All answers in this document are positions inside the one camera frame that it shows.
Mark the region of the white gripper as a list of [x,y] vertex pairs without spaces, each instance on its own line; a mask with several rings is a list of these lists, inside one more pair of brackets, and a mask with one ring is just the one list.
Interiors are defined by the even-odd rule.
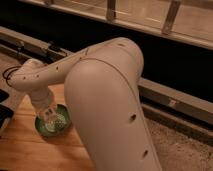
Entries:
[[54,94],[49,88],[41,88],[29,93],[31,104],[37,113],[55,105]]

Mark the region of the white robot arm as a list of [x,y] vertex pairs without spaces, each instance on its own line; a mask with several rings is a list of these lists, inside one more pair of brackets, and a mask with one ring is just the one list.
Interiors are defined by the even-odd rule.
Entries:
[[49,65],[29,59],[10,85],[45,110],[53,100],[48,87],[62,84],[69,116],[97,171],[163,171],[140,104],[143,67],[138,45],[119,37]]

